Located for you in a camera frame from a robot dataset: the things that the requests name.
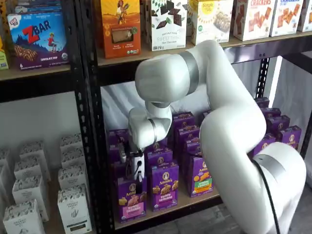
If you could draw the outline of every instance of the chocolate image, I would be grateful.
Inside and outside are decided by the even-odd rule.
[[[159,25],[157,26],[157,28],[156,29],[159,29],[159,28],[163,28],[163,27],[165,27],[167,25],[167,21],[162,21],[162,22],[160,22],[159,23]]]

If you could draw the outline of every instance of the sweet thins box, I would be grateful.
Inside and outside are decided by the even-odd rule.
[[[276,0],[270,36],[296,33],[303,0]]]
[[[275,0],[237,0],[233,35],[241,40],[269,36]]]
[[[267,132],[276,133],[289,127],[290,118],[287,116],[277,116],[267,119]]]
[[[61,11],[10,14],[8,21],[21,70],[68,63]]]
[[[184,48],[187,0],[151,2],[152,51]]]
[[[277,134],[277,141],[283,142],[298,149],[298,144],[301,136],[301,128],[297,125],[286,128],[285,130],[279,131]]]
[[[274,137],[273,134],[271,134],[271,133],[265,134],[265,136],[259,142],[259,144],[257,144],[257,146],[248,153],[248,156],[252,158],[256,154],[258,154],[261,150],[263,150],[265,147],[267,147],[271,143],[275,142],[275,140],[276,140],[276,138]]]
[[[101,0],[107,59],[141,53],[139,0]]]
[[[147,179],[143,179],[143,190],[136,194],[136,181],[118,178],[119,219],[126,222],[146,215]]]
[[[298,31],[307,32],[312,30],[312,1],[303,0],[301,15],[298,23]]]
[[[179,166],[175,161],[152,167],[152,209],[158,211],[177,205]]]
[[[194,45],[205,40],[229,41],[233,0],[193,0],[191,7]]]

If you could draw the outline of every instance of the orange box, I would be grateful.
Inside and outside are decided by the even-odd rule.
[[[101,0],[107,59],[141,53],[139,0]]]

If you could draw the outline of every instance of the bunny logo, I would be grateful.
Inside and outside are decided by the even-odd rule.
[[[162,175],[162,178],[163,178],[163,180],[168,180],[168,179],[169,179],[169,172],[165,172],[165,173]]]

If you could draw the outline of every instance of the purple cereal box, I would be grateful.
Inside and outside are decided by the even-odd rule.
[[[267,118],[267,133],[276,133],[289,127],[290,118],[288,116],[277,116]]]
[[[254,100],[260,108],[269,107],[270,100],[267,97],[259,97]]]
[[[279,110],[279,108],[269,108],[269,107],[265,107],[265,108],[260,108],[262,111],[262,114],[264,115],[264,118],[271,118],[271,117],[277,117],[277,116],[281,116],[281,111]]]
[[[179,166],[176,161],[152,166],[152,209],[158,211],[177,205]]]
[[[118,178],[118,208],[121,223],[146,215],[147,179],[143,179],[143,192],[136,194],[136,182]]]
[[[262,149],[275,142],[275,137],[271,133],[265,134],[263,139],[256,145],[256,147],[248,153],[250,158],[253,158],[256,154],[258,154]]]
[[[281,130],[277,134],[277,141],[283,142],[298,149],[298,144],[301,136],[301,128],[297,125],[286,128],[285,130]]]

